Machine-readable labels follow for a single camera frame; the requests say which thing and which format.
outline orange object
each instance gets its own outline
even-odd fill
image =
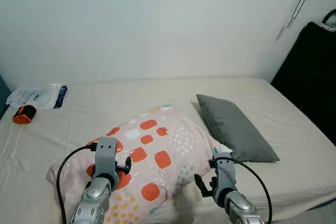
[[[92,177],[92,175],[93,175],[93,167],[95,166],[95,164],[92,164],[92,165],[90,165],[87,169],[86,169],[86,173],[90,176],[90,177]]]
[[[117,149],[116,149],[116,153],[121,152],[121,150],[124,148],[124,146],[122,145],[122,143],[120,141],[117,140]]]
[[[172,161],[166,151],[161,151],[155,154],[155,162],[161,169],[166,168],[172,164]]]
[[[146,135],[141,138],[141,143],[143,144],[149,144],[151,141],[153,141],[153,137],[151,135]]]
[[[147,157],[147,153],[142,147],[138,147],[131,151],[130,156],[132,161],[136,163],[145,159]]]
[[[124,172],[119,172],[119,184],[116,188],[116,190],[119,190],[123,188],[124,186],[128,185],[128,183],[131,180],[131,175],[130,174],[125,174]]]
[[[34,108],[32,105],[22,106],[13,116],[13,121],[17,124],[30,123],[35,113],[36,108]]]
[[[148,201],[153,201],[160,195],[160,190],[154,183],[145,185],[141,190],[142,197]]]
[[[148,129],[156,126],[157,124],[158,123],[156,122],[156,120],[148,120],[148,121],[140,124],[140,128],[143,129],[143,130],[148,130]]]
[[[113,129],[111,129],[111,131],[109,133],[106,134],[106,136],[111,136],[114,133],[118,132],[120,130],[119,127],[114,127]]]
[[[86,145],[88,146],[88,145],[90,145],[90,144],[92,144],[92,143],[98,143],[98,140],[99,140],[99,137],[96,138],[96,139],[94,139],[94,140],[92,140],[92,141],[90,141],[90,142],[87,143]]]
[[[160,135],[160,136],[164,136],[164,135],[167,135],[167,134],[168,134],[168,133],[167,133],[167,128],[165,128],[165,127],[158,128],[158,129],[156,130],[156,132],[157,132],[158,135]]]

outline bed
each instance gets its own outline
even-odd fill
[[[278,154],[276,163],[247,164],[264,180],[274,218],[293,217],[336,198],[336,147],[291,102],[261,79],[203,78],[123,80],[69,86],[63,107],[40,110],[27,125],[16,125],[8,108],[0,120],[1,222],[60,223],[55,188],[46,181],[49,167],[73,149],[161,104],[174,104],[197,124],[195,94],[236,103]],[[212,172],[203,177],[210,181]],[[267,219],[261,186],[236,166],[237,188]],[[229,223],[223,209],[202,198],[189,183],[144,223]]]

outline pink pillowcase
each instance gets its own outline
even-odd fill
[[[125,163],[130,155],[129,174],[120,174],[120,183],[110,197],[104,223],[139,223],[180,188],[194,180],[194,173],[209,170],[213,150],[231,150],[214,140],[175,106],[155,107],[128,123],[113,128],[107,136],[118,140],[116,160]],[[81,200],[90,181],[95,153],[81,151],[64,166],[61,191],[67,220]],[[47,179],[56,184],[61,162],[53,165]]]

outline black cable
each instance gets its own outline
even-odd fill
[[[234,159],[234,158],[230,158],[230,157],[218,157],[215,159],[215,162],[218,161],[218,160],[221,160],[221,159],[225,159],[225,160],[230,160],[230,161],[233,161],[243,167],[245,167],[246,169],[248,169],[254,176],[256,176],[256,178],[259,180],[259,182],[261,183],[264,191],[265,191],[265,194],[266,194],[266,198],[267,198],[267,202],[268,202],[268,209],[269,209],[269,212],[268,212],[268,221],[267,223],[268,224],[271,224],[272,223],[272,203],[271,203],[271,198],[269,197],[269,194],[268,194],[268,191],[267,191],[267,188],[264,184],[264,182],[261,180],[261,178],[258,176],[258,174],[255,173],[254,170],[252,170],[250,167],[248,167],[247,165],[245,165],[244,163]]]
[[[62,215],[62,223],[63,224],[67,224],[67,217],[65,215],[64,203],[63,203],[63,199],[62,199],[61,189],[60,189],[60,186],[59,186],[59,181],[60,181],[61,171],[63,169],[63,166],[65,165],[66,161],[71,156],[73,156],[73,154],[75,154],[76,152],[79,152],[79,151],[84,150],[84,149],[90,149],[91,151],[95,151],[96,148],[97,148],[97,143],[91,143],[90,145],[82,146],[82,147],[74,150],[63,160],[61,166],[58,169],[57,177],[56,177],[56,192],[57,192],[57,197],[58,197],[58,201],[59,201],[59,207],[61,208],[61,215]]]

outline mattress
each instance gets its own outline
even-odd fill
[[[2,223],[60,223],[49,167],[73,149],[149,108],[178,106],[205,128],[195,94],[236,103],[278,154],[276,163],[250,163],[271,195],[274,220],[295,216],[336,198],[336,147],[293,104],[261,79],[124,80],[69,86],[63,107],[40,110],[17,125],[9,108],[0,120]],[[237,188],[267,220],[258,181],[235,165]],[[210,181],[213,172],[203,180]],[[146,223],[229,223],[222,208],[202,198],[194,183],[167,201]]]

